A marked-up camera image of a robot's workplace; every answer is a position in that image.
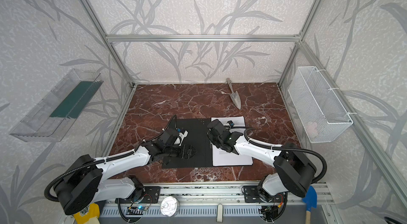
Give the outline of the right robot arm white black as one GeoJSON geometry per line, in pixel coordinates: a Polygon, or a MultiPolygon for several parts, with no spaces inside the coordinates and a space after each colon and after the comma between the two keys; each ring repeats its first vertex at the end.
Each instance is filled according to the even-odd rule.
{"type": "Polygon", "coordinates": [[[323,170],[315,176],[316,166],[306,156],[318,154],[308,149],[298,148],[295,144],[273,145],[252,139],[246,128],[243,133],[232,131],[218,119],[207,126],[208,139],[218,149],[234,155],[249,156],[271,165],[275,174],[265,176],[257,186],[259,197],[264,202],[283,192],[290,192],[300,198],[305,197],[311,184],[324,176],[323,170]]]}

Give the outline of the black folder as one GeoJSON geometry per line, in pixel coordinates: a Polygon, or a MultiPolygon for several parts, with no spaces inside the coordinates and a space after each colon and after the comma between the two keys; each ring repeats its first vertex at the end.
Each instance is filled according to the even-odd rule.
{"type": "Polygon", "coordinates": [[[162,164],[163,169],[170,168],[199,168],[213,166],[212,144],[207,137],[207,126],[211,118],[204,119],[179,119],[177,127],[188,131],[183,145],[192,145],[196,154],[191,159],[169,158],[162,164]]]}

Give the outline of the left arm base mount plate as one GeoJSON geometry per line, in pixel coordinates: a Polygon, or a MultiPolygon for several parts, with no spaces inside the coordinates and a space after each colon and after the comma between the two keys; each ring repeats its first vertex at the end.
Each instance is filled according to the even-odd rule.
{"type": "Polygon", "coordinates": [[[137,188],[134,192],[132,202],[136,204],[156,204],[159,201],[160,192],[160,186],[145,186],[142,189],[137,188]]]}

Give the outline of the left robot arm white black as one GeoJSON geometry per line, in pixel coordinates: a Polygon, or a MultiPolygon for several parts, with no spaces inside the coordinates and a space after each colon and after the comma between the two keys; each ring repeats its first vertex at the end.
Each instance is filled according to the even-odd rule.
{"type": "Polygon", "coordinates": [[[108,157],[83,155],[46,187],[45,197],[59,202],[64,213],[74,215],[92,203],[113,198],[126,199],[138,188],[137,179],[113,179],[136,167],[170,158],[191,159],[196,150],[183,143],[186,130],[166,129],[137,148],[108,157]]]}

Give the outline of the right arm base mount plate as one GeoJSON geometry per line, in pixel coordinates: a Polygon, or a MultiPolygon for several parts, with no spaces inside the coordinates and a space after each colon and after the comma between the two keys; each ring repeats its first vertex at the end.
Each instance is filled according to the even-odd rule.
{"type": "Polygon", "coordinates": [[[246,185],[242,187],[242,193],[245,203],[271,203],[280,204],[284,202],[283,194],[269,195],[263,189],[258,189],[258,186],[246,185]]]}

